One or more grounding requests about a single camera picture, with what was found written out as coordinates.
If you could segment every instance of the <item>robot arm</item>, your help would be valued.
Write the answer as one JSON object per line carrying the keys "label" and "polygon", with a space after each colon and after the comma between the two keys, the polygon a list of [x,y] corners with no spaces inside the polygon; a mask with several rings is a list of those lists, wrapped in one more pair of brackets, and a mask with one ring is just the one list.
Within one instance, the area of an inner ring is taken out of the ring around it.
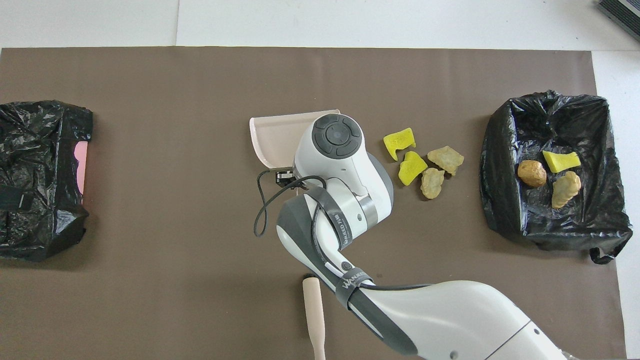
{"label": "robot arm", "polygon": [[502,293],[472,281],[376,286],[341,253],[382,221],[393,187],[366,153],[359,125],[345,115],[318,118],[294,160],[298,177],[319,175],[326,189],[288,200],[276,230],[284,247],[388,346],[425,359],[557,359],[563,353]]}

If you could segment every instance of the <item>yellow sponge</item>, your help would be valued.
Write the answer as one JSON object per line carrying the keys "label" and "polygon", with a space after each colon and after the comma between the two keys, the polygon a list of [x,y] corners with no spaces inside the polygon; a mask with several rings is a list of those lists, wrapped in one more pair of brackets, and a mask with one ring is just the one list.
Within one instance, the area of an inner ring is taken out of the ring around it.
{"label": "yellow sponge", "polygon": [[391,157],[396,161],[398,161],[396,150],[406,149],[409,145],[415,147],[415,139],[413,138],[413,131],[410,127],[397,133],[389,134],[382,138],[382,141],[385,143]]}
{"label": "yellow sponge", "polygon": [[407,186],[425,169],[427,169],[427,163],[424,162],[420,155],[415,151],[408,151],[404,155],[404,161],[400,163],[398,177]]}
{"label": "yellow sponge", "polygon": [[560,172],[568,168],[580,166],[580,158],[578,158],[578,154],[575,152],[571,154],[556,154],[554,152],[543,151],[542,155],[544,155],[551,172]]}

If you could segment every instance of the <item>brown paper backdrop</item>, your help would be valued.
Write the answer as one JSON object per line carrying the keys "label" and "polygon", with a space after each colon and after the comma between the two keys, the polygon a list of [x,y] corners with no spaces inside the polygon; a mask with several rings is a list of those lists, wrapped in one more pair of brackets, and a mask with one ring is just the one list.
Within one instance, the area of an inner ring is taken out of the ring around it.
{"label": "brown paper backdrop", "polygon": [[[359,121],[395,179],[391,216],[345,251],[378,284],[485,282],[573,355],[625,356],[614,264],[510,243],[487,228],[478,194],[488,117],[531,92],[595,94],[590,53],[3,49],[0,86],[2,103],[58,99],[95,114],[84,239],[44,263],[0,261],[2,359],[312,359],[306,268],[273,223],[252,234],[263,166],[248,120],[331,108]],[[408,126],[418,153],[465,155],[436,200],[401,187],[385,154],[382,137]],[[324,287],[323,299],[329,359],[405,358]]]}

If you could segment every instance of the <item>pink object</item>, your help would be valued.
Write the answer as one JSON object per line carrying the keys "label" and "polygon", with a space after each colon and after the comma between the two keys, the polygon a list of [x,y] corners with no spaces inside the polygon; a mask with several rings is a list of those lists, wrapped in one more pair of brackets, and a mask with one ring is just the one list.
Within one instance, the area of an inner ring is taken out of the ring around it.
{"label": "pink object", "polygon": [[80,193],[84,193],[84,171],[86,169],[86,147],[88,142],[78,142],[74,149],[74,156],[78,161],[78,169],[76,172],[76,181],[78,183],[78,190]]}

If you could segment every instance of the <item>black plastic bag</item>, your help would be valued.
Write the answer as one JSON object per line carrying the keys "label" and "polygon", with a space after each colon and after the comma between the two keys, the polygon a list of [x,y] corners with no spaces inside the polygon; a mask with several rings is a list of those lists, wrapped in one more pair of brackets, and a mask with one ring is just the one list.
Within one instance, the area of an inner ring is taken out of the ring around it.
{"label": "black plastic bag", "polygon": [[[575,151],[581,166],[578,195],[551,208],[552,173],[542,150]],[[547,183],[532,188],[519,180],[522,160],[540,161]],[[592,95],[554,91],[506,101],[489,120],[480,159],[480,193],[489,228],[542,250],[586,250],[597,264],[617,256],[632,235],[625,214],[620,166],[613,143],[609,105]]]}
{"label": "black plastic bag", "polygon": [[42,261],[80,242],[74,156],[93,114],[59,101],[0,105],[0,257]]}

